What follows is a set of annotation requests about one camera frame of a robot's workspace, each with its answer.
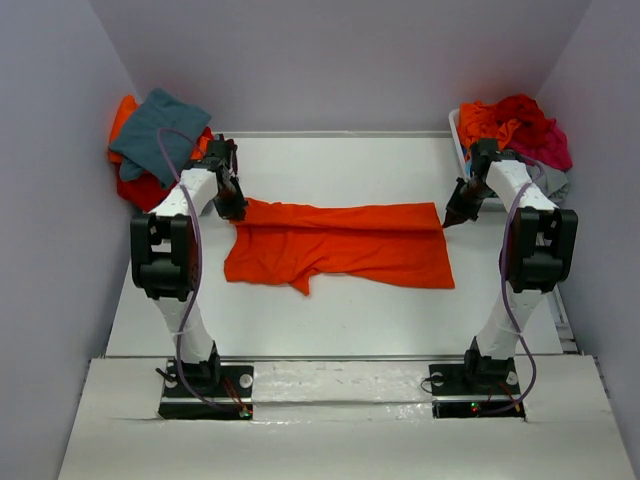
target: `blue-gray cloth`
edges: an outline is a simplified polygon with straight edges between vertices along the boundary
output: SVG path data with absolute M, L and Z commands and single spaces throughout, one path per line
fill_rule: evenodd
M 120 178 L 124 182 L 135 180 L 145 170 L 155 175 L 163 188 L 174 182 L 167 161 L 157 141 L 159 128 L 174 128 L 194 142 L 211 120 L 211 115 L 195 105 L 176 100 L 161 88 L 155 88 L 122 125 L 120 134 L 109 149 L 124 156 L 120 165 Z M 179 172 L 191 156 L 193 145 L 179 135 L 162 134 L 163 144 Z

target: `purple cable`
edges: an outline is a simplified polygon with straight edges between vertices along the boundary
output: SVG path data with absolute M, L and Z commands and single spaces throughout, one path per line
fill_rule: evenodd
M 509 305 L 509 300 L 507 298 L 507 245 L 509 243 L 509 233 L 511 228 L 511 222 L 513 222 L 513 218 L 516 215 L 516 210 L 520 205 L 520 199 L 522 198 L 524 193 L 527 191 L 527 188 L 529 188 L 531 185 L 533 185 L 536 181 L 538 181 L 544 176 L 544 169 L 542 168 L 542 164 L 538 160 L 535 160 L 526 155 L 522 155 L 522 157 L 530 161 L 531 163 L 533 163 L 535 166 L 537 166 L 538 169 L 540 169 L 540 173 L 536 176 L 536 178 L 534 178 L 531 181 L 531 183 L 527 183 L 526 185 L 522 186 L 522 188 L 518 191 L 515 199 L 513 200 L 513 203 L 511 204 L 511 208 L 509 209 L 509 215 L 507 215 L 507 223 L 504 227 L 504 235 L 502 237 L 502 251 L 500 252 L 500 288 L 502 291 L 502 303 L 504 304 L 504 308 L 507 311 L 509 320 L 511 320 L 513 329 L 518 334 L 520 344 L 522 345 L 524 352 L 527 354 L 527 357 L 531 362 L 531 381 L 529 382 L 529 385 L 527 386 L 525 391 L 522 392 L 522 395 L 520 395 L 519 398 L 517 398 L 516 400 L 514 400 L 512 403 L 510 403 L 505 407 L 500 407 L 500 408 L 496 408 L 495 410 L 489 410 L 488 412 L 483 412 L 484 415 L 496 415 L 498 413 L 511 410 L 512 408 L 515 408 L 518 405 L 520 405 L 524 401 L 524 399 L 527 397 L 527 395 L 531 393 L 531 390 L 533 390 L 533 386 L 536 383 L 536 378 L 538 377 L 538 367 L 536 365 L 536 361 L 533 358 L 533 354 L 531 353 L 531 350 L 529 350 L 529 346 L 527 345 L 527 342 L 522 336 L 522 329 L 520 328 L 520 325 L 518 325 L 518 321 L 516 320 L 516 317 L 513 314 L 513 311 L 511 310 L 511 306 Z
M 193 395 L 195 398 L 209 405 L 212 408 L 216 408 L 218 410 L 227 410 L 227 408 L 215 402 L 212 402 L 211 400 L 207 400 L 205 397 L 203 397 L 198 392 L 196 392 L 196 390 L 191 386 L 191 384 L 187 380 L 187 377 L 184 374 L 184 368 L 182 367 L 182 335 L 184 334 L 184 329 L 185 329 L 185 326 L 187 325 L 189 314 L 191 313 L 191 310 L 193 309 L 193 306 L 196 303 L 196 297 L 198 296 L 198 292 L 200 291 L 200 281 L 202 280 L 202 237 L 200 235 L 200 224 L 198 222 L 198 212 L 196 212 L 196 207 L 193 205 L 193 200 L 191 199 L 191 195 L 189 195 L 189 191 L 187 190 L 187 187 L 185 187 L 184 185 L 182 185 L 182 183 L 180 183 L 180 175 L 178 175 L 178 172 L 176 171 L 176 168 L 171 162 L 171 158 L 167 153 L 167 149 L 162 143 L 162 134 L 164 132 L 179 135 L 185 140 L 188 140 L 195 148 L 200 150 L 200 153 L 202 153 L 203 156 L 206 154 L 198 146 L 196 142 L 194 142 L 189 137 L 187 137 L 184 133 L 178 130 L 165 127 L 165 128 L 159 128 L 156 133 L 156 139 L 158 141 L 158 145 L 160 146 L 160 151 L 162 152 L 162 156 L 167 161 L 167 165 L 169 165 L 169 170 L 171 170 L 171 173 L 173 174 L 173 178 L 176 180 L 177 184 L 180 186 L 180 189 L 184 194 L 184 198 L 187 201 L 187 207 L 189 208 L 189 215 L 191 216 L 191 221 L 193 223 L 193 231 L 196 237 L 196 243 L 198 244 L 198 263 L 200 264 L 200 268 L 198 268 L 198 276 L 196 278 L 196 283 L 193 287 L 193 293 L 191 294 L 191 298 L 189 299 L 189 302 L 187 303 L 187 306 L 184 310 L 182 320 L 180 321 L 180 326 L 178 327 L 178 333 L 176 333 L 176 335 L 178 336 L 178 341 L 176 342 L 176 368 L 178 370 L 178 377 L 180 378 L 182 385 L 184 385 L 184 388 L 186 388 L 187 391 L 191 395 Z

